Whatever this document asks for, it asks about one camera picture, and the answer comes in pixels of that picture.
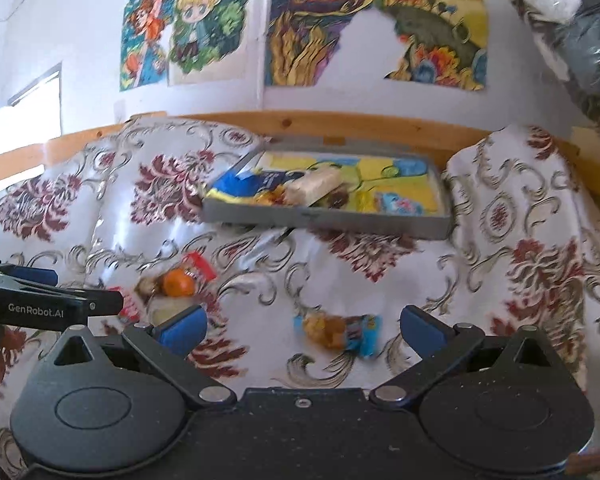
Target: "floral tablecloth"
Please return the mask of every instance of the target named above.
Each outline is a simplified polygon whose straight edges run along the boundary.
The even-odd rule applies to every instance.
[[[188,360],[238,395],[382,383],[418,360],[398,328],[410,303],[491,334],[538,324],[586,389],[600,444],[600,213],[547,132],[509,126],[451,158],[448,241],[202,223],[198,186],[257,142],[226,124],[140,118],[0,193],[0,258],[53,268],[61,285],[120,290],[121,315],[93,319],[102,334],[151,320],[163,305],[144,303],[139,278],[201,253],[218,278],[203,298],[207,338]],[[382,316],[379,354],[299,338],[294,316],[315,308]],[[24,464],[9,414],[57,336],[13,330],[1,344],[0,463],[11,474]]]

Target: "orange fruit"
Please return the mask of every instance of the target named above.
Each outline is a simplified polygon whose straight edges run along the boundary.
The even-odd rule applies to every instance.
[[[196,282],[182,269],[171,269],[162,277],[162,291],[172,298],[193,296]]]

